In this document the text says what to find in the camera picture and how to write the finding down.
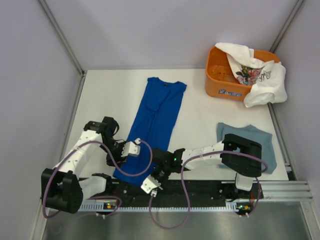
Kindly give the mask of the blue printed t shirt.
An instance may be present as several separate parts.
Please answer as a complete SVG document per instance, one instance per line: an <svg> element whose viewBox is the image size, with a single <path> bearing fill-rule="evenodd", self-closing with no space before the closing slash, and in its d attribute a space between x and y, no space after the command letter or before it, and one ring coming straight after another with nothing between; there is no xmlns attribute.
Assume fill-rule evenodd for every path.
<svg viewBox="0 0 320 240"><path fill-rule="evenodd" d="M147 142L152 149L167 151L181 108L187 85L177 81L165 82L158 77L149 77L127 141L137 138ZM150 162L150 151L144 144L137 157L129 156L121 165L121 170L128 174L137 174L146 169ZM144 179L157 165L152 163L140 176L126 176L115 169L113 177L123 182L140 187Z"/></svg>

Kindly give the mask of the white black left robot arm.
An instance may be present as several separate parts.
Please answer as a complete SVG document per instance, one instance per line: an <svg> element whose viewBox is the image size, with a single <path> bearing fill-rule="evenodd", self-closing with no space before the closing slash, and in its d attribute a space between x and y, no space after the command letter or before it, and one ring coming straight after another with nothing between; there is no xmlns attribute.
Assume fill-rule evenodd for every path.
<svg viewBox="0 0 320 240"><path fill-rule="evenodd" d="M118 122L105 116L101 122L89 121L69 153L53 168L46 168L41 174L42 212L47 208L74 214L84 200L94 195L109 198L114 187L108 181L110 176L95 173L81 179L80 175L97 149L107 146L106 163L109 166L121 166L125 162L122 151L125 141L114 139L119 130Z"/></svg>

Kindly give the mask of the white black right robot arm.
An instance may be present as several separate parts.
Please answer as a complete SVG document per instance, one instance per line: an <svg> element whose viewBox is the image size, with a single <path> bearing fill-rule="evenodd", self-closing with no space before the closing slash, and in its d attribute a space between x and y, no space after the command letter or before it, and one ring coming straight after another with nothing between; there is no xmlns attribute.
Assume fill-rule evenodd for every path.
<svg viewBox="0 0 320 240"><path fill-rule="evenodd" d="M216 144L201 148L180 148L174 152L154 148L152 162L155 168L142 182L141 189L153 196L172 173L182 174L184 171L224 165L235 172L234 194L245 198L252 191L254 179L268 169L262 161L261 144L231 133Z"/></svg>

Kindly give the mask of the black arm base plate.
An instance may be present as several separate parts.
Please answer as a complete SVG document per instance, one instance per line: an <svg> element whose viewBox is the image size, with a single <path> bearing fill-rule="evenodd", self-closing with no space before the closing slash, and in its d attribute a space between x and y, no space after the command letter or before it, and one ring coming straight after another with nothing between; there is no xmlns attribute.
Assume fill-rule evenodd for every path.
<svg viewBox="0 0 320 240"><path fill-rule="evenodd" d="M244 200L249 202L258 197L258 184L254 183L250 191L236 189L233 181L223 183L219 180L185 180L191 207L222 207L225 201ZM120 180L109 180L107 188L98 196L117 196L122 207L147 207L150 195L140 187ZM180 180L168 180L163 189L157 191L152 207L187 207L187 199Z"/></svg>

